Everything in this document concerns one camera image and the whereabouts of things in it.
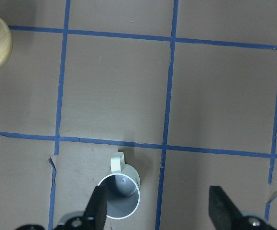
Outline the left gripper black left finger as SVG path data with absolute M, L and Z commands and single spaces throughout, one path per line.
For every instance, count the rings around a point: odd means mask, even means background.
M 107 218 L 107 187 L 99 185 L 94 188 L 84 211 L 87 230 L 103 230 Z

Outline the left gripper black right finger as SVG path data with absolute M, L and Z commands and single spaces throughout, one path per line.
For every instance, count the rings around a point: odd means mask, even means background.
M 209 187 L 209 217 L 216 230 L 238 230 L 247 218 L 220 186 Z

